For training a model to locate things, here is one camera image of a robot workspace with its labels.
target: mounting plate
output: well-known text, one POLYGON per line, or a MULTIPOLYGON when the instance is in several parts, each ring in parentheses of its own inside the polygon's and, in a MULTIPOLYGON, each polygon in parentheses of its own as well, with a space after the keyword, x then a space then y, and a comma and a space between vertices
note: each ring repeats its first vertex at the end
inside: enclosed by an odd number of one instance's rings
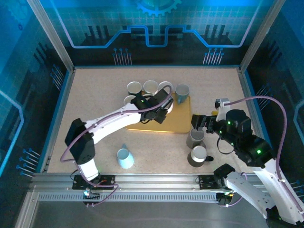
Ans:
POLYGON ((199 189, 221 189, 214 179, 214 175, 199 175, 199 189))
MULTIPOLYGON (((111 185, 115 183, 115 175, 99 175, 95 179, 91 181, 92 183, 100 183, 100 185, 111 185)), ((89 188, 91 190, 113 190, 114 187, 94 187, 90 184, 88 184, 81 175, 75 175, 74 176, 74 182, 72 189, 74 190, 85 190, 86 188, 89 188)))

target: cup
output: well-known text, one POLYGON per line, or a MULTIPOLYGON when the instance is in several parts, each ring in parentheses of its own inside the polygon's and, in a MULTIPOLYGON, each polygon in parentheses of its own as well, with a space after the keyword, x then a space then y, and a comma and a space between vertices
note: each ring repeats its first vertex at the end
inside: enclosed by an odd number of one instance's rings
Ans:
MULTIPOLYGON (((163 82, 161 82, 161 83, 158 85, 158 91, 160 91, 161 89, 163 89, 165 86, 170 86, 171 89, 172 89, 172 91, 174 91, 172 83, 167 82, 167 81, 163 81, 163 82)), ((167 93, 170 92, 170 89, 169 89, 168 87, 165 88, 164 90, 165 90, 167 93)))
POLYGON ((142 84, 140 84, 139 82, 130 82, 127 85, 127 90, 128 90, 128 94, 129 95, 141 95, 142 93, 142 84))
POLYGON ((177 87, 175 88, 175 95, 177 99, 177 104, 184 103, 189 96, 189 86, 185 84, 178 84, 177 87))
POLYGON ((193 149, 196 146, 200 146, 205 138, 205 132, 204 131, 197 131, 195 129, 192 129, 187 137, 186 144, 190 149, 193 149))
POLYGON ((143 84, 143 90, 146 94, 154 96, 158 92, 158 84, 155 81, 149 80, 143 84))
POLYGON ((123 169, 128 169, 134 164, 134 157, 126 148, 121 148, 117 152, 117 162, 123 169))
POLYGON ((200 167, 205 162, 213 161, 213 157, 207 155, 207 151, 203 146, 196 146, 188 154, 187 160, 193 167, 200 167))
POLYGON ((133 98, 135 98, 134 95, 126 96, 126 98, 123 100, 123 104, 126 105, 127 103, 130 103, 133 98))

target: dark gray mug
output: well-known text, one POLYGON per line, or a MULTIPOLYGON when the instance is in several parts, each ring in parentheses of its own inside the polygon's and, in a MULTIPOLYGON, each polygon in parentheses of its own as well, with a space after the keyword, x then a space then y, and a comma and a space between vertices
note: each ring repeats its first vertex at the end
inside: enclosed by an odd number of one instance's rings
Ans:
POLYGON ((175 95, 176 95, 176 100, 177 104, 184 103, 189 96, 190 89, 189 86, 185 84, 178 84, 177 87, 175 88, 175 95))
POLYGON ((193 167, 200 167, 205 162, 212 162, 214 158, 207 155, 207 151, 204 147, 196 146, 188 154, 187 160, 193 167))
POLYGON ((204 131, 197 131, 195 129, 192 129, 188 134, 186 144, 190 149, 193 149, 194 147, 201 145, 204 138, 205 138, 204 131))

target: gear graphic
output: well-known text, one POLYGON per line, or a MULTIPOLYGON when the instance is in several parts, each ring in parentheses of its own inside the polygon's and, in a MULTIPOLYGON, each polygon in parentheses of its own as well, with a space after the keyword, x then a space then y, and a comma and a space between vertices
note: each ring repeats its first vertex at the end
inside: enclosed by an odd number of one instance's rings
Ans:
POLYGON ((26 0, 2 0, 1 5, 6 6, 11 15, 21 22, 28 15, 28 4, 26 0))
POLYGON ((165 16, 165 13, 171 13, 171 10, 177 9, 177 4, 181 4, 181 0, 137 0, 136 5, 138 10, 143 13, 165 16))

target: black cable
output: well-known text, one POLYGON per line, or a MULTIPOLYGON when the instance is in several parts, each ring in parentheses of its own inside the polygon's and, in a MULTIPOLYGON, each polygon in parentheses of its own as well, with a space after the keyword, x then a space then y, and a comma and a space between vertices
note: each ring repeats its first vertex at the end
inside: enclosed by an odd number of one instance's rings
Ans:
POLYGON ((146 122, 141 121, 142 124, 147 124, 148 122, 150 122, 150 120, 147 120, 146 122))
POLYGON ((76 173, 77 171, 78 171, 78 170, 75 170, 74 172, 71 173, 70 178, 71 178, 72 181, 74 181, 74 179, 72 179, 72 175, 73 175, 74 173, 76 173))
POLYGON ((200 176, 197 176, 197 177, 195 178, 195 183, 196 183, 196 184, 201 184, 201 183, 203 182, 203 181, 202 181, 202 182, 198 181, 198 178, 199 178, 199 177, 200 177, 200 176))
POLYGON ((231 151, 231 152, 228 152, 228 153, 224 153, 224 152, 222 152, 222 151, 220 151, 220 149, 219 149, 219 141, 220 141, 220 137, 218 138, 218 141, 217 141, 217 147, 218 147, 218 151, 221 153, 221 154, 225 154, 225 155, 228 155, 228 154, 231 154, 233 151, 234 151, 234 148, 233 148, 233 150, 231 151))

